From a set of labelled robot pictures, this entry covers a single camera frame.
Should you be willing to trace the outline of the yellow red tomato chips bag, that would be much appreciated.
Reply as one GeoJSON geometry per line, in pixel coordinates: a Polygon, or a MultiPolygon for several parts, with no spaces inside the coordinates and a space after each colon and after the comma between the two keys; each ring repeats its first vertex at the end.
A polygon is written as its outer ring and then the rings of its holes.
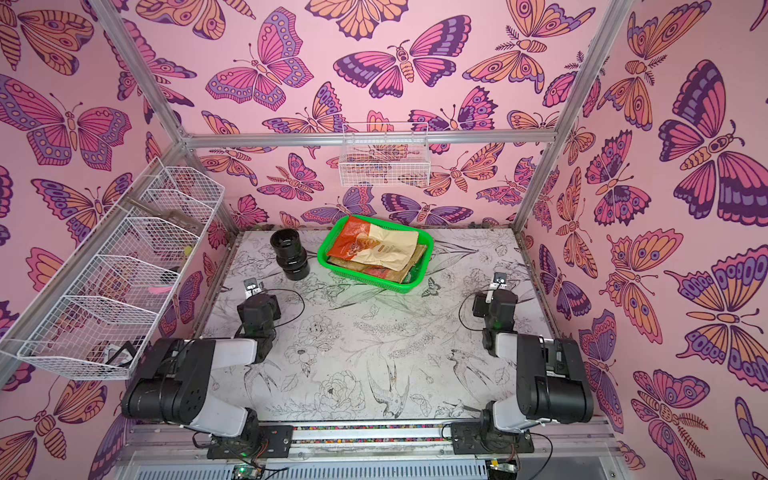
{"type": "Polygon", "coordinates": [[[392,270],[382,266],[373,266],[354,262],[350,260],[343,260],[336,257],[329,257],[328,262],[332,265],[336,265],[346,270],[350,270],[357,273],[363,273],[379,279],[395,282],[401,284],[405,281],[410,270],[416,265],[416,263],[422,258],[426,252],[427,246],[424,244],[417,244],[415,251],[407,264],[400,270],[392,270]]]}

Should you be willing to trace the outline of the green plastic basket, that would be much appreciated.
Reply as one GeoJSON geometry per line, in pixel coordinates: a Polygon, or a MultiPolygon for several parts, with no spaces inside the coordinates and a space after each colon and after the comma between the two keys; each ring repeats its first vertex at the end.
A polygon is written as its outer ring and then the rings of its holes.
{"type": "Polygon", "coordinates": [[[405,294],[425,279],[433,250],[434,240],[424,230],[349,215],[336,222],[317,257],[339,276],[405,294]]]}

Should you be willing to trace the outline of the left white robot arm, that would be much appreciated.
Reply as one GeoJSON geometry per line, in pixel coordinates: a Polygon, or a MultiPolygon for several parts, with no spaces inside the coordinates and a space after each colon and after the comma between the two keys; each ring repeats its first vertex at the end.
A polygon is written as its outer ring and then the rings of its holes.
{"type": "Polygon", "coordinates": [[[237,307],[241,322],[232,338],[162,338],[144,355],[121,401],[123,417],[176,425],[209,437],[209,459],[286,458],[289,427],[264,426],[255,410],[231,404],[209,391],[211,373],[263,362],[281,318],[277,297],[249,296],[237,307]]]}

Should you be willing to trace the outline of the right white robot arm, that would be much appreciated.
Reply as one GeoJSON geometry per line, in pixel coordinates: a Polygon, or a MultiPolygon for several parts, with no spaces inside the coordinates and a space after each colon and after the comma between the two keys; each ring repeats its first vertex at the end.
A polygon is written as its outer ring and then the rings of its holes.
{"type": "Polygon", "coordinates": [[[593,418],[593,394],[577,343],[519,333],[517,304],[518,296],[507,289],[473,294],[472,313],[484,321],[482,345],[491,356],[514,364],[515,392],[488,402],[479,420],[449,426],[455,454],[529,453],[534,428],[586,424],[593,418]]]}

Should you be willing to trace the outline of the orange cream cassava chips bag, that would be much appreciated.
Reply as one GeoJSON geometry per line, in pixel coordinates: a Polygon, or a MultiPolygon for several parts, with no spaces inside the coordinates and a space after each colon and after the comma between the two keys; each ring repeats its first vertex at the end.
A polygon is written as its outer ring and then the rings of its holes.
{"type": "Polygon", "coordinates": [[[367,220],[349,217],[328,250],[330,257],[362,264],[402,269],[413,255],[419,234],[392,230],[367,220]]]}

